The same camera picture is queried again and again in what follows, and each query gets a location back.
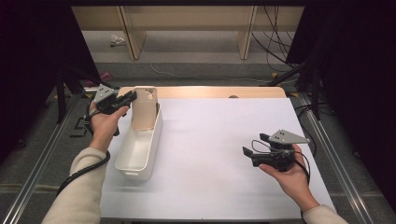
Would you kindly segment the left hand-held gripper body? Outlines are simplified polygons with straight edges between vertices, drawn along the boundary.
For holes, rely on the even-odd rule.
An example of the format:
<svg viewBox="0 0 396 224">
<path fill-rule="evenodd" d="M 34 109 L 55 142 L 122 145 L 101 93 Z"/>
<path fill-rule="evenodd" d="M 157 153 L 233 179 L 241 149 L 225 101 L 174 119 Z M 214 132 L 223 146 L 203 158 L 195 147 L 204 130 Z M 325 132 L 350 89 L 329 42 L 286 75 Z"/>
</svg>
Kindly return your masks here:
<svg viewBox="0 0 396 224">
<path fill-rule="evenodd" d="M 116 103 L 120 100 L 117 95 L 118 92 L 116 90 L 111 89 L 105 85 L 100 85 L 93 98 L 93 102 L 95 103 L 96 108 L 92 111 L 92 113 L 103 113 L 106 115 L 111 115 L 116 112 L 118 110 Z"/>
</svg>

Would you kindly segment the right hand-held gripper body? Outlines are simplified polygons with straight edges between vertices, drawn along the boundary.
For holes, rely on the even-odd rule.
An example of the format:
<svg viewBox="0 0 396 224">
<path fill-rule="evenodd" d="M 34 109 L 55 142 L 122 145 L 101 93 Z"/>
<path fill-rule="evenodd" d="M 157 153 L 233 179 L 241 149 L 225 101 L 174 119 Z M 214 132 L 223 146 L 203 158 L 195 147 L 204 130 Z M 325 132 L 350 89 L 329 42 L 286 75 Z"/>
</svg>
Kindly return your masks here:
<svg viewBox="0 0 396 224">
<path fill-rule="evenodd" d="M 279 172 L 287 172 L 295 163 L 293 144 L 308 144 L 310 140 L 286 130 L 278 130 L 269 135 L 269 152 L 253 152 L 250 157 L 254 167 L 267 164 Z"/>
</svg>

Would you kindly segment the white plastic storage bin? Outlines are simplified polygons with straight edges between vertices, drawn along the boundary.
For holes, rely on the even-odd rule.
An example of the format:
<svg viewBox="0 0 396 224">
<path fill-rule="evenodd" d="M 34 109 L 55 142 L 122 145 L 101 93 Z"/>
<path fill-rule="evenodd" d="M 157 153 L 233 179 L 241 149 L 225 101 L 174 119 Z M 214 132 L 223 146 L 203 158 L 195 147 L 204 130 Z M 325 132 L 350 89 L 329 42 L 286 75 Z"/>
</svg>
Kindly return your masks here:
<svg viewBox="0 0 396 224">
<path fill-rule="evenodd" d="M 135 131 L 132 118 L 128 131 L 123 137 L 115 167 L 127 179 L 146 181 L 150 179 L 154 167 L 161 132 L 163 116 L 161 105 L 157 103 L 157 118 L 151 130 Z"/>
</svg>

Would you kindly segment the person's left hand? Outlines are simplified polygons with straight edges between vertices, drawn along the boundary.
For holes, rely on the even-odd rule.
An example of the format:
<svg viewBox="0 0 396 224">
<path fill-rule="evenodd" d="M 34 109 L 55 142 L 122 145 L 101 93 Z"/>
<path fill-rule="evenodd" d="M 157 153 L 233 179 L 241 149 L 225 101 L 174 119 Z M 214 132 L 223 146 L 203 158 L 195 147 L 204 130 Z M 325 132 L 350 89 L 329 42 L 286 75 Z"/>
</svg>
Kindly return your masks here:
<svg viewBox="0 0 396 224">
<path fill-rule="evenodd" d="M 113 135 L 118 129 L 118 122 L 129 110 L 128 106 L 123 106 L 111 115 L 98 113 L 92 116 L 91 125 L 93 137 L 90 147 L 107 152 L 113 139 Z"/>
</svg>

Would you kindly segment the person's right hand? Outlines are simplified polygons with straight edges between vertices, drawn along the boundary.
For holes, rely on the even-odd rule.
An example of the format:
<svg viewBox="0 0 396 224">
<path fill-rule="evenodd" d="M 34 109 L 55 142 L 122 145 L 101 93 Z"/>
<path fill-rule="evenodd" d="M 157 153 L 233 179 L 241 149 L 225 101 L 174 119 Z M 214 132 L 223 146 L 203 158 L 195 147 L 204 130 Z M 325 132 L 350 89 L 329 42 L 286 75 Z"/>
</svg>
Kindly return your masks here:
<svg viewBox="0 0 396 224">
<path fill-rule="evenodd" d="M 302 151 L 297 145 L 293 145 L 293 148 L 295 149 L 295 163 L 287 172 L 279 172 L 267 164 L 261 164 L 259 168 L 273 177 L 282 190 L 294 200 L 304 213 L 318 206 L 319 203 L 309 188 Z"/>
</svg>

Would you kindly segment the white table sheet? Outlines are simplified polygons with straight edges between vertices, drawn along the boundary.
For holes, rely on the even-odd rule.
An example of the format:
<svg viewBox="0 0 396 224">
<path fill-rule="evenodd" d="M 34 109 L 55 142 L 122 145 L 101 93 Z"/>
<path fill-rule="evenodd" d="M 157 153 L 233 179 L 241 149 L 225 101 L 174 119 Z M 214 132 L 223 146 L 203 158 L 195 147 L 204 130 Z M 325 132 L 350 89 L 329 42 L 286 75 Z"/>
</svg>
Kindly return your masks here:
<svg viewBox="0 0 396 224">
<path fill-rule="evenodd" d="M 129 180 L 111 161 L 101 201 L 107 218 L 270 221 L 300 218 L 276 181 L 243 153 L 261 134 L 301 134 L 287 98 L 160 101 L 163 126 L 149 180 Z"/>
</svg>

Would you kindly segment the black metal stand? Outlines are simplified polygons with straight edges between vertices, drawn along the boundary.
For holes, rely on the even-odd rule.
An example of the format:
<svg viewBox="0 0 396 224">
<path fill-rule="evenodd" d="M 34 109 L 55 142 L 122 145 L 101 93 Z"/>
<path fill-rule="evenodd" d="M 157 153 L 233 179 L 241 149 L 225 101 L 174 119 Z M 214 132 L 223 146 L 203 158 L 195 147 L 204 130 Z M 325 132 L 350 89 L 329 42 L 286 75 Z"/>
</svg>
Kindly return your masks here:
<svg viewBox="0 0 396 224">
<path fill-rule="evenodd" d="M 81 94 L 84 92 L 83 85 L 81 84 L 82 80 L 89 80 L 96 85 L 106 85 L 98 74 L 90 75 L 89 73 L 71 65 L 61 67 L 56 73 L 58 123 L 63 121 L 67 112 L 64 88 L 67 87 L 72 94 Z"/>
<path fill-rule="evenodd" d="M 307 89 L 311 90 L 311 104 L 312 111 L 317 120 L 320 120 L 320 115 L 318 112 L 318 94 L 319 94 L 319 83 L 320 83 L 320 74 L 319 74 L 319 66 L 314 63 L 304 62 L 299 64 L 298 66 L 292 68 L 284 75 L 276 78 L 275 80 L 270 81 L 267 86 L 274 87 L 281 82 L 287 80 L 294 75 L 299 74 L 297 78 L 297 82 L 295 84 L 297 91 L 306 91 Z"/>
</svg>

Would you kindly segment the white paper litter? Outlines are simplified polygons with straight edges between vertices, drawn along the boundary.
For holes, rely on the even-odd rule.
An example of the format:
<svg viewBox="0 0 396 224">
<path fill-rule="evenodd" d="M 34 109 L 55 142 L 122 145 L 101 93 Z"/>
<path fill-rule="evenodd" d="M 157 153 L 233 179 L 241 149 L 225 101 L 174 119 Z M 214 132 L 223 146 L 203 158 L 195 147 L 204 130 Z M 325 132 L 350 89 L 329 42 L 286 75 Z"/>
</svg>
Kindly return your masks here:
<svg viewBox="0 0 396 224">
<path fill-rule="evenodd" d="M 110 37 L 110 46 L 111 47 L 117 47 L 117 46 L 125 46 L 126 42 L 122 37 L 119 37 L 117 35 L 112 35 Z"/>
</svg>

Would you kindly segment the black curtain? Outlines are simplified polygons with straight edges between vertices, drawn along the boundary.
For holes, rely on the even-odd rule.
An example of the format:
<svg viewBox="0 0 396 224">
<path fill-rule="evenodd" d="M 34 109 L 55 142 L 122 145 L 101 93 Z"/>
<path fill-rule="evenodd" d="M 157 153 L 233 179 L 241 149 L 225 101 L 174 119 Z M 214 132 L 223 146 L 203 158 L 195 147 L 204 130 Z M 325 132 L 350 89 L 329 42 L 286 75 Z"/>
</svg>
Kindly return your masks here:
<svg viewBox="0 0 396 224">
<path fill-rule="evenodd" d="M 0 0 L 0 164 L 52 90 L 101 81 L 68 2 Z"/>
<path fill-rule="evenodd" d="M 295 0 L 304 7 L 288 60 L 324 36 L 321 81 L 349 140 L 396 213 L 396 0 Z"/>
</svg>

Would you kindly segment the aluminium floor rail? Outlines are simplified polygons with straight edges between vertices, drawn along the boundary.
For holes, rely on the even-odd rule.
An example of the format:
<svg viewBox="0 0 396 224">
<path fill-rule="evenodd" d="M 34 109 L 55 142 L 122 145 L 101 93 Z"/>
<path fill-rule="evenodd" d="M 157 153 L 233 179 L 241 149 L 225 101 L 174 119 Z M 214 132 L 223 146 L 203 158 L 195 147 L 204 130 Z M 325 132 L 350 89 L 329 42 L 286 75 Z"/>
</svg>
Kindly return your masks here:
<svg viewBox="0 0 396 224">
<path fill-rule="evenodd" d="M 305 114 L 307 115 L 312 132 L 309 132 L 306 128 L 304 129 L 308 135 L 313 137 L 313 139 L 317 139 L 316 146 L 321 146 L 323 153 L 326 155 L 326 158 L 332 167 L 332 171 L 334 172 L 334 175 L 336 176 L 337 181 L 356 216 L 356 219 L 360 224 L 374 224 L 374 218 L 370 214 L 366 202 L 359 193 L 357 185 L 353 183 L 349 169 L 343 164 L 342 158 L 334 147 L 334 144 L 326 132 L 321 119 L 318 119 L 314 113 L 317 109 L 314 106 L 315 101 L 311 100 L 307 93 L 301 92 L 300 102 Z"/>
<path fill-rule="evenodd" d="M 7 211 L 7 215 L 2 221 L 0 221 L 0 224 L 18 224 L 25 207 L 29 203 L 34 193 L 39 179 L 46 169 L 54 150 L 58 146 L 58 143 L 64 133 L 64 128 L 69 120 L 70 114 L 75 108 L 79 99 L 80 94 L 71 96 L 70 102 L 66 107 L 64 117 L 55 125 L 47 144 L 41 151 L 41 154 L 35 163 L 35 166 L 31 170 L 27 180 L 21 185 L 15 200 Z"/>
</svg>

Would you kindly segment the wooden shelf frame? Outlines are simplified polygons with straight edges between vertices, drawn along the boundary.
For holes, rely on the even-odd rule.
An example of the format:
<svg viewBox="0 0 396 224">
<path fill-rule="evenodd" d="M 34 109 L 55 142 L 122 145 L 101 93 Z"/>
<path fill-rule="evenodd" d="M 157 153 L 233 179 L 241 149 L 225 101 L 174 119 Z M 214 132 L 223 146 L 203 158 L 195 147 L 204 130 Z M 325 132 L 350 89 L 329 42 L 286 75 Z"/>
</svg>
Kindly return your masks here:
<svg viewBox="0 0 396 224">
<path fill-rule="evenodd" d="M 122 31 L 130 58 L 142 51 L 148 31 L 232 31 L 240 58 L 248 57 L 254 31 L 294 32 L 302 7 L 73 7 L 83 31 Z"/>
</svg>

